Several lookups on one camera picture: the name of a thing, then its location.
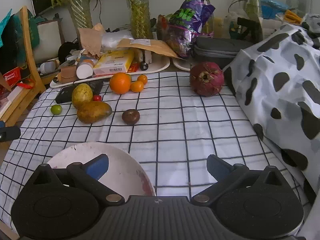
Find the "black flat device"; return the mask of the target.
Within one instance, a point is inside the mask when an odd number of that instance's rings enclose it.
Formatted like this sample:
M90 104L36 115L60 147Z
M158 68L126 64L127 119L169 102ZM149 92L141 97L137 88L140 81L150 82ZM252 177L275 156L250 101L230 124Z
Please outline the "black flat device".
M89 82L86 82L86 84L89 85L89 87L91 88L93 95L99 95L103 87L102 80L89 81ZM57 97L55 98L55 102L57 104L71 102L72 92L77 86L78 84L73 84L61 89L61 91L58 93Z

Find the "red dragon fruit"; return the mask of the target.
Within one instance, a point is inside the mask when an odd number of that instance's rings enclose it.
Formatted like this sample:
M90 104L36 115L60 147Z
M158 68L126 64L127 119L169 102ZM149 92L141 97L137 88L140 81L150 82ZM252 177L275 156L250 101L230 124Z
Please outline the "red dragon fruit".
M214 96L220 93L224 83L224 74L214 62L201 62L190 69L191 89L200 96Z

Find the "small tangerine back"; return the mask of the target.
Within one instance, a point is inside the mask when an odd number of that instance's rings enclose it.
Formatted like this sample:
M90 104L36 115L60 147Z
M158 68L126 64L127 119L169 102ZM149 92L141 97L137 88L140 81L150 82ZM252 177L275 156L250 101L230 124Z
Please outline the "small tangerine back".
M148 77L146 75L140 75L137 78L137 81L141 81L144 85L146 85L148 83Z

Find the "yellow-green mango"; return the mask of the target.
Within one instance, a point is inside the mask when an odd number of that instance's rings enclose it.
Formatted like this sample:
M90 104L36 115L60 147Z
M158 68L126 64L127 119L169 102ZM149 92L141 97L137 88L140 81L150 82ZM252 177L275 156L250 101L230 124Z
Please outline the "yellow-green mango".
M93 91L91 87L82 83L72 92L72 104L74 108L79 109L84 103L91 102L93 99Z

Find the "left glass plant vase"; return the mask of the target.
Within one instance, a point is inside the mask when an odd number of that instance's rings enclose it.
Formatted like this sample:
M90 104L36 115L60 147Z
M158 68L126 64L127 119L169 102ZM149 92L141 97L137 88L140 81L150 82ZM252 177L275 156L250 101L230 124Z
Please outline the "left glass plant vase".
M79 28L93 28L89 0L68 0L67 8L79 41Z

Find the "brown leather pouch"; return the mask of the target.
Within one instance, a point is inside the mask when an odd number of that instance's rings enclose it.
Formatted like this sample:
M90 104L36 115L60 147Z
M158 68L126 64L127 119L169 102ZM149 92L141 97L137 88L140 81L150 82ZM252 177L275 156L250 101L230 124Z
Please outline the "brown leather pouch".
M76 75L76 66L66 66L61 68L61 71L58 75L58 80L61 83L69 83L74 82L78 79Z

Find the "checkered white tablecloth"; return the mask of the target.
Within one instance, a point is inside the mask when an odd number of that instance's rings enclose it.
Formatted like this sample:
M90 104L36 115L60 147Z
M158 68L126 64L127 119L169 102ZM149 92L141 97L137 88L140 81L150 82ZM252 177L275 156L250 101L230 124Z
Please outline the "checkered white tablecloth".
M70 103L53 115L58 89L48 89L30 110L1 166L1 221L11 225L11 207L33 171L61 150L82 142L105 142L140 162L159 196L191 197L214 183L206 159L215 154L230 164L260 170L279 168L309 213L311 204L290 170L258 138L228 87L212 97L200 97L189 86L186 72L148 75L140 93L117 95L107 82L102 100L112 114L94 124L83 124ZM127 125L122 114L136 109L140 120Z

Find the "red cherry tomato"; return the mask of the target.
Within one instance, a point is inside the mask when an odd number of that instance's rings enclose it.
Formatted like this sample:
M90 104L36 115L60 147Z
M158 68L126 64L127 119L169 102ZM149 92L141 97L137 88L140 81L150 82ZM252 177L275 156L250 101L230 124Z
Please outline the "red cherry tomato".
M93 95L93 101L102 101L102 97L100 95Z

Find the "purple snack bag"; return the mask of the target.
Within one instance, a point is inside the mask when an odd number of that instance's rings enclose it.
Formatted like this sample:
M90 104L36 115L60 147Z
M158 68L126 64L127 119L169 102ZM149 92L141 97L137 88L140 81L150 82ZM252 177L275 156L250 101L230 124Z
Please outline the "purple snack bag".
M190 55L193 43L202 27L213 15L215 7L205 0L185 0L168 19L159 17L161 40L181 58Z

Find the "small green lime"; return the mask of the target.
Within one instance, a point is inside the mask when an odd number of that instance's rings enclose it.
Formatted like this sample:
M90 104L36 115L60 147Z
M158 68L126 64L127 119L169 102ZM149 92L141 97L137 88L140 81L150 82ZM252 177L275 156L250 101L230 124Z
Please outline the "small green lime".
M60 105L53 105L50 111L53 115L60 115L62 113L62 107Z

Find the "grey zip case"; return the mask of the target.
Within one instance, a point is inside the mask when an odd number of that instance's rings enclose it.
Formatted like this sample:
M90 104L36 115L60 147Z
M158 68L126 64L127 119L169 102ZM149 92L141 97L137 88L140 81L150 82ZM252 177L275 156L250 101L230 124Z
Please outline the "grey zip case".
M191 56L199 62L216 63L223 69L234 60L240 50L252 45L248 41L199 36L192 46Z

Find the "small tangerine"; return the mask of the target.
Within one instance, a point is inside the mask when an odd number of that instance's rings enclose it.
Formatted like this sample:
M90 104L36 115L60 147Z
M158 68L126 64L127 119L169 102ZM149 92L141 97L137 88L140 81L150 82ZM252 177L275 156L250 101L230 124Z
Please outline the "small tangerine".
M144 89L144 83L139 80L132 82L130 89L134 93L140 93Z
M140 75L137 78L137 81L141 81L144 85L146 85L148 83L148 77L146 75Z

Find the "cow-print cloth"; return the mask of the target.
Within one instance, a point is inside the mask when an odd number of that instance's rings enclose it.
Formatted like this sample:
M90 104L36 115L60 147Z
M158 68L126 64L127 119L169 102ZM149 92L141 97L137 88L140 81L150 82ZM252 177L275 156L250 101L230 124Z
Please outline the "cow-print cloth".
M223 69L258 137L319 194L319 15L284 24Z

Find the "dark passion fruit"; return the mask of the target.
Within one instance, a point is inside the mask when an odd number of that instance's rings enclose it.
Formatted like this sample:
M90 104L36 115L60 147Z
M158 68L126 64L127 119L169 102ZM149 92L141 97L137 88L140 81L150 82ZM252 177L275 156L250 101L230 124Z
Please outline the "dark passion fruit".
M136 109L128 109L123 112L122 120L127 125L135 125L140 120L140 113Z

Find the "white floral plate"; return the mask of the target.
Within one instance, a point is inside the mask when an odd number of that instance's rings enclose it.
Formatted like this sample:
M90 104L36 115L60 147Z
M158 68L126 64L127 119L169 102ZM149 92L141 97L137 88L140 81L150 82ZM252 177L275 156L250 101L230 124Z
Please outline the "white floral plate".
M129 196L155 196L148 175L131 155L103 142L84 142L66 148L52 157L48 164L52 168L65 168L73 162L86 163L106 154L108 170L99 182L128 200Z

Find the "wooden chair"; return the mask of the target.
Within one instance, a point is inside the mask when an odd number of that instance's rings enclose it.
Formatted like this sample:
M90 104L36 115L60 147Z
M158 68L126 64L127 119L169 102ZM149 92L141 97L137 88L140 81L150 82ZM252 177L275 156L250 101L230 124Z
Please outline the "wooden chair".
M21 87L22 90L13 99L10 106L1 116L1 121L5 123L6 127L14 126L30 103L35 99L35 97L39 93L42 94L46 90L37 71L33 57L29 28L29 14L26 6L23 6L20 10L20 20L26 57L25 65L28 67L30 75L21 82L16 83L16 87Z

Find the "glass plant vase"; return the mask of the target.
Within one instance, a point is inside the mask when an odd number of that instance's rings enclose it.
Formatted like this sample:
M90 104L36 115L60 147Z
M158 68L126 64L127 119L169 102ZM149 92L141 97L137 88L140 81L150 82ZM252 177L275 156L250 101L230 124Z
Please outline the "glass plant vase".
M149 0L127 0L130 10L131 33L135 39L152 39Z
M89 0L68 0L67 8L79 41L79 28L93 28Z

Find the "torn brown paper bag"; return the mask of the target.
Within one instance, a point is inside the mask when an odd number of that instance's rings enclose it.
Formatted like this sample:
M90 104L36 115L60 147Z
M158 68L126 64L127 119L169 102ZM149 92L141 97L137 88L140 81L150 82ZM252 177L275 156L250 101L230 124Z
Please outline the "torn brown paper bag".
M99 56L101 51L102 36L105 29L101 23L96 24L93 28L78 28L80 43L84 49L84 54Z

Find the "white cylinder bottle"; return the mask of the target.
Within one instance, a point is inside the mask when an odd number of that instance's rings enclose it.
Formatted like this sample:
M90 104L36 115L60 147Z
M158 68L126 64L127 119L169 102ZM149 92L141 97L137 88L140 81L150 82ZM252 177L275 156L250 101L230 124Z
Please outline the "white cylinder bottle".
M91 60L91 59L85 59L80 63L78 63L76 68L77 78L80 80L83 80L91 77L94 74L93 68L95 67L96 63L97 63L96 60Z

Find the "large orange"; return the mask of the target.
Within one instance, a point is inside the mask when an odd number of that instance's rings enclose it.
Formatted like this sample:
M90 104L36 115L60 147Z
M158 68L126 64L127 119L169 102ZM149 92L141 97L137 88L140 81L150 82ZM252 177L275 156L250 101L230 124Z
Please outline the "large orange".
M130 90L131 76L126 73L114 74L110 79L110 89L116 94L125 94Z

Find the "middle glass plant vase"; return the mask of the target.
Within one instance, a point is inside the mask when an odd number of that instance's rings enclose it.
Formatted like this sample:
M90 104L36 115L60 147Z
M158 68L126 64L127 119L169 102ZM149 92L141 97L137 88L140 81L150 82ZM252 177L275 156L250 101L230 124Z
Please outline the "middle glass plant vase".
M127 0L130 10L131 33L135 39L152 39L149 0Z

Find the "brown padded envelope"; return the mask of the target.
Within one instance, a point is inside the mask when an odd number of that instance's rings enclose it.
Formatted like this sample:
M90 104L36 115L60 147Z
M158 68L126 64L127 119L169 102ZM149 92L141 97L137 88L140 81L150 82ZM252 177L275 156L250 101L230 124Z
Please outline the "brown padded envelope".
M151 39L127 39L123 38L117 44L117 48L138 48L154 52L158 55L163 55L171 58L181 59L173 49L161 40Z

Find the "small tangerine front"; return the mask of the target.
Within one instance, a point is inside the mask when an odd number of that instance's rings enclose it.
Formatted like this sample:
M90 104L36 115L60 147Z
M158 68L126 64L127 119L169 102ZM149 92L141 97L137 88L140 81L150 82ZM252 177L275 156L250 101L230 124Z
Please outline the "small tangerine front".
M134 93L140 93L144 89L144 83L139 80L132 82L130 89Z

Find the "yellow white box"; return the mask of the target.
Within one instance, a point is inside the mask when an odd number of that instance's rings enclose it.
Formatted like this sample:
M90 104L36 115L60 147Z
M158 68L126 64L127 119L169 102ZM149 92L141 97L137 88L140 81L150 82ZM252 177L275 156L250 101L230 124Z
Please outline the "yellow white box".
M95 64L93 72L97 76L127 73L134 57L132 49L105 53Z

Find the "cream oval tray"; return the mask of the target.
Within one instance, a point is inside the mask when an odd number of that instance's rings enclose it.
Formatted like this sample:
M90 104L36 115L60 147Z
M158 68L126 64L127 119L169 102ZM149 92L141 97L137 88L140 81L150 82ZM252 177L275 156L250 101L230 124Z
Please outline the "cream oval tray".
M128 73L128 74L129 75L153 74L153 73L158 73L163 70L166 70L169 66L170 66L170 58L169 57L161 56L158 54L153 54L152 55L152 63L149 64L149 67L147 70L145 70L145 71L139 70L139 71ZM87 78L84 80L77 80L77 81L68 82L68 83L64 83L64 84L62 84L60 82L55 83L54 81L51 81L50 88L61 88L61 87L66 87L66 86L70 86L70 85L78 84L78 83L90 82L90 81L94 81L94 80L109 79L111 77L112 77L112 75L94 76L94 77Z

